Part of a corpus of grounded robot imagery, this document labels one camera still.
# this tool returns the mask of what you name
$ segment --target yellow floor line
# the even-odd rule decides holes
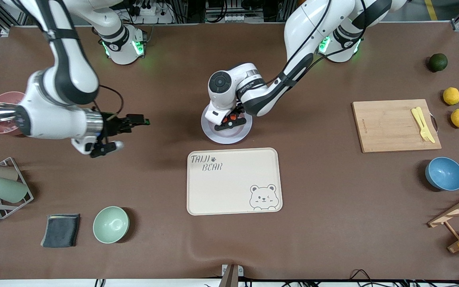
[[[435,14],[435,9],[433,8],[432,0],[424,0],[426,3],[426,8],[428,9],[428,14],[432,21],[437,21],[437,15]]]

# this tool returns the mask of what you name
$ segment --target bear cartoon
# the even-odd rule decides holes
[[[251,186],[251,199],[249,204],[254,210],[274,210],[279,205],[279,198],[275,194],[275,185],[267,187]]]

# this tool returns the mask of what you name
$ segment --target brown tablecloth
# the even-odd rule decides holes
[[[244,141],[211,142],[199,124],[210,75],[249,61],[270,79],[286,61],[283,27],[155,27],[146,58],[126,66],[107,59],[97,36],[79,28],[100,83],[124,95],[124,113],[143,113],[151,126],[118,136],[125,148],[97,159],[79,154],[69,140],[0,136],[0,160],[14,157],[36,196],[0,220],[0,279],[209,277],[223,263],[266,279],[346,279],[356,268],[372,278],[459,279],[459,253],[446,249],[454,236],[426,225],[459,201],[459,191],[434,192],[424,178],[434,157],[459,162],[459,129],[448,122],[459,104],[441,101],[443,89],[459,89],[459,33],[449,23],[379,24],[348,63],[315,66],[255,119]],[[447,55],[445,71],[423,67],[434,53]],[[0,40],[0,93],[24,91],[29,75],[52,63],[38,29],[12,28]],[[426,98],[442,149],[363,154],[351,103],[408,98]],[[106,111],[118,107],[109,91],[97,101]],[[249,147],[279,153],[282,210],[190,216],[187,155]],[[105,245],[92,223],[110,205],[126,208],[132,226],[122,243]],[[76,247],[40,246],[46,216],[56,213],[81,214]],[[459,218],[451,223],[459,232]]]

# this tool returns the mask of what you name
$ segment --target dark gray towel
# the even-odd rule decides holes
[[[42,247],[60,248],[75,246],[80,214],[51,214],[47,216],[47,226]]]

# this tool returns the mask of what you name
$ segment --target wooden cutting board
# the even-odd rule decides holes
[[[441,149],[426,100],[353,102],[363,153]],[[435,143],[425,142],[410,109],[421,107]]]

